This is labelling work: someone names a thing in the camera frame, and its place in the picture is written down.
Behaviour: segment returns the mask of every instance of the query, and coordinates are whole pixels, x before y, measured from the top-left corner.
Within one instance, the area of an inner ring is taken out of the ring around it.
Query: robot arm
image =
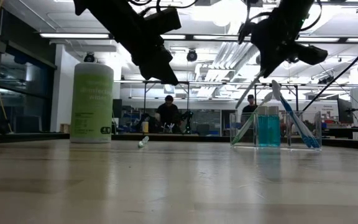
[[[257,0],[246,2],[248,11],[250,4],[255,2]],[[314,46],[305,47],[295,42],[313,3],[314,0],[281,0],[280,5],[272,12],[263,12],[251,19],[247,18],[246,23],[241,26],[239,43],[252,34],[251,43],[260,50],[260,71],[264,71],[264,78],[267,78],[285,60],[289,62],[301,60],[310,65],[325,61],[328,56],[326,50]],[[251,21],[266,15],[268,18],[257,24]]]
[[[252,2],[257,2],[245,1],[249,9]],[[252,19],[247,18],[241,27],[239,43],[245,36],[252,34],[251,42],[260,50],[260,69],[264,71],[264,77],[268,77],[284,60],[298,58],[314,65],[327,57],[325,50],[295,43],[313,3],[314,0],[281,0],[280,5],[271,13],[262,14],[269,15],[267,19],[255,24]],[[139,66],[140,73],[146,80],[154,77],[162,83],[178,84],[169,66],[172,56],[163,46],[160,36],[181,28],[179,15],[174,7],[143,17],[133,10],[127,0],[74,0],[74,4],[78,16],[89,9],[110,31],[114,40],[132,55],[132,61]]]
[[[146,18],[138,15],[127,0],[74,0],[75,13],[85,9],[94,15],[105,28],[132,55],[142,76],[158,78],[162,83],[177,85],[178,80],[169,66],[172,56],[163,46],[161,34],[181,28],[179,15],[174,8]]]

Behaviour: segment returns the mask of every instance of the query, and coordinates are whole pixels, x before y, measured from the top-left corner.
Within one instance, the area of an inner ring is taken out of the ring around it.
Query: camera
[[[197,61],[197,53],[195,49],[190,49],[187,53],[187,61],[188,62],[195,62]]]

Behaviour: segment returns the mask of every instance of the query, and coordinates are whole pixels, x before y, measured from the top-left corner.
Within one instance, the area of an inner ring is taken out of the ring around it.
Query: blue toothbrush
[[[272,88],[273,88],[274,97],[276,98],[276,100],[281,101],[285,110],[290,114],[296,128],[298,129],[298,131],[301,135],[303,142],[308,147],[320,148],[320,145],[318,144],[316,138],[312,135],[312,133],[309,131],[309,129],[307,129],[306,126],[304,127],[305,124],[303,124],[299,120],[299,118],[293,112],[291,106],[288,104],[288,102],[284,99],[284,97],[280,93],[280,85],[275,80],[272,81]]]

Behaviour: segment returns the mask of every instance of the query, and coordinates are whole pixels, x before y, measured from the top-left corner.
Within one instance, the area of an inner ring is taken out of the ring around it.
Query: box
[[[60,124],[60,132],[69,134],[70,133],[70,125],[69,124]]]
[[[296,127],[293,125],[292,118],[286,111],[281,111],[280,117],[280,132],[281,132],[281,149],[309,149],[314,151],[321,150],[322,137],[321,137],[321,112],[294,112],[301,122],[310,130],[313,136],[316,138],[320,147],[318,149],[308,148],[303,142],[302,138],[298,134]],[[236,135],[240,132],[241,127],[251,117],[251,113],[248,114],[230,114],[230,142],[233,147],[255,147],[262,149],[264,147],[258,144],[258,128],[257,128],[257,114],[253,115],[252,123],[249,130],[243,137],[235,141]]]

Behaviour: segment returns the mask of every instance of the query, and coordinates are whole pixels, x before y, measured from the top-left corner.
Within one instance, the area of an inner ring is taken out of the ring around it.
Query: monitor
[[[342,124],[353,124],[353,113],[348,112],[352,109],[352,103],[347,100],[337,99],[339,122]]]
[[[122,116],[122,100],[121,99],[113,99],[112,100],[112,117],[121,118]]]

